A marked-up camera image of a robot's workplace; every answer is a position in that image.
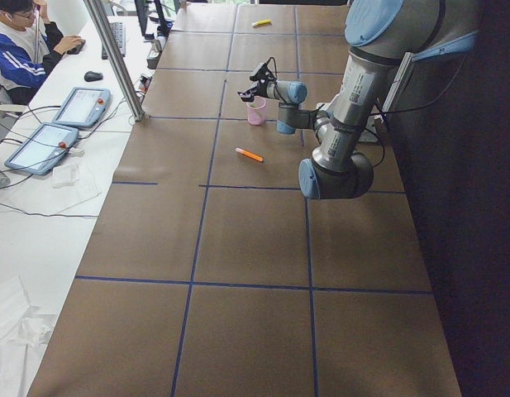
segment orange stick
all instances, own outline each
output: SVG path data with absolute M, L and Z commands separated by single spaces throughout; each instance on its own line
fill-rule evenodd
M 239 147 L 236 148 L 236 153 L 240 153 L 241 155 L 246 155 L 247 157 L 250 157 L 253 160 L 259 161 L 260 163 L 264 161 L 262 157 L 259 155 L 256 155 L 255 153 L 251 153 L 250 151 L 246 151 L 244 149 L 240 149 Z

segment robotic arm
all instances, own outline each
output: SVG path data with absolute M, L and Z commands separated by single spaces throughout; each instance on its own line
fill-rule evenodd
M 470 50 L 479 14 L 478 0 L 355 0 L 346 19 L 350 54 L 341 91 L 326 109 L 299 110 L 306 87 L 277 81 L 268 69 L 269 60 L 251 74 L 251 88 L 239 94 L 245 102 L 255 95 L 278 99 L 279 132 L 316 132 L 321 145 L 311 159 L 301 161 L 298 171 L 305 197 L 356 198 L 368 191 L 374 172 L 355 146 L 388 73 L 406 52 L 415 54 L 413 60 L 423 60 Z

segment black mouse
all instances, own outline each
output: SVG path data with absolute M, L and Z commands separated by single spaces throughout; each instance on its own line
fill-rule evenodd
M 102 73 L 93 72 L 92 70 L 89 70 L 83 76 L 83 79 L 86 81 L 97 81 L 97 80 L 102 80 L 103 78 L 104 78 L 104 75 Z

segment yellow marker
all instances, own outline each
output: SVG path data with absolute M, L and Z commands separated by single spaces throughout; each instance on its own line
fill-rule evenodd
M 236 148 L 236 153 L 240 153 L 241 155 L 246 155 L 247 157 L 250 157 L 253 160 L 259 161 L 260 163 L 264 161 L 262 157 L 259 155 L 256 155 L 255 153 L 251 153 L 250 151 L 245 151 L 244 149 L 240 149 L 239 147 Z
M 251 23 L 251 26 L 258 27 L 258 26 L 262 26 L 262 25 L 269 25 L 270 23 L 271 23 L 270 19 L 263 19 L 262 21 L 257 21 L 257 22 Z

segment pink cup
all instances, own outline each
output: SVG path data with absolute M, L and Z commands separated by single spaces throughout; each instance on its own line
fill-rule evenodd
M 246 102 L 247 106 L 247 122 L 253 126 L 259 126 L 265 123 L 267 108 L 266 100 L 262 97 L 255 97 L 253 102 Z

